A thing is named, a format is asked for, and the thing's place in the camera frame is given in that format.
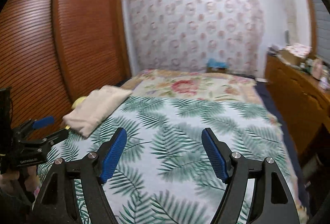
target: wardrobe door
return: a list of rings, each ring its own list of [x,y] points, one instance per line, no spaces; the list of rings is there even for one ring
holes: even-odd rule
[[[73,99],[126,78],[115,0],[54,0],[60,65]]]
[[[12,128],[31,118],[55,118],[34,138],[58,130],[71,107],[55,52],[51,3],[8,0],[0,13],[0,88],[12,87]]]

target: box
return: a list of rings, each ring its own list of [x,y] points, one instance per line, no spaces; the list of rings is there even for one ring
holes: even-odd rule
[[[227,73],[226,68],[211,68],[207,67],[206,73]]]
[[[282,58],[284,58],[291,65],[300,66],[300,63],[304,60],[303,58],[297,57],[285,49],[280,50],[279,53]]]

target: metal screw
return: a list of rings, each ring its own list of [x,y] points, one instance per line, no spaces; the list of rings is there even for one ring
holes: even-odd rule
[[[269,163],[269,164],[273,164],[275,161],[274,161],[274,159],[272,158],[272,157],[267,157],[266,158],[266,161],[267,161],[267,163]]]
[[[62,162],[63,162],[63,159],[62,158],[57,158],[55,160],[55,164],[57,164],[57,165],[61,164]]]
[[[233,156],[235,159],[238,159],[240,158],[240,153],[235,151],[231,154],[231,156]]]
[[[96,157],[96,155],[97,155],[97,153],[92,151],[88,154],[88,158],[89,159],[94,159]]]

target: bed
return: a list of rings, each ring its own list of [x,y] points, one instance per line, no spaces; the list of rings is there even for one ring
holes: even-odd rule
[[[201,143],[202,130],[211,127],[219,140],[247,158],[275,158],[303,223],[306,214],[283,131],[255,86],[254,80],[225,74],[143,71],[122,86],[133,95],[88,139],[70,131],[52,148],[48,163],[38,167],[39,177],[43,181],[56,158],[80,159],[123,127],[126,147],[103,186],[118,222],[209,223],[225,189]],[[83,223],[90,223],[79,180],[75,187]],[[252,192],[249,180],[238,223],[246,222]]]

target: blue object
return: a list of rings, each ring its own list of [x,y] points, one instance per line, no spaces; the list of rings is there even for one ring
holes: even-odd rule
[[[34,121],[32,128],[33,129],[41,129],[44,128],[48,125],[54,124],[54,117],[53,116],[48,116],[43,119]]]
[[[100,176],[101,183],[104,184],[108,179],[112,178],[113,173],[118,165],[119,159],[127,142],[127,133],[122,129],[116,140],[108,151],[102,163],[102,173]]]
[[[207,62],[208,68],[220,68],[220,69],[227,69],[228,66],[225,62],[217,62],[214,58],[210,58]]]
[[[217,178],[221,179],[222,182],[226,182],[229,178],[229,175],[227,173],[225,160],[219,152],[211,136],[205,129],[202,131],[202,144]]]

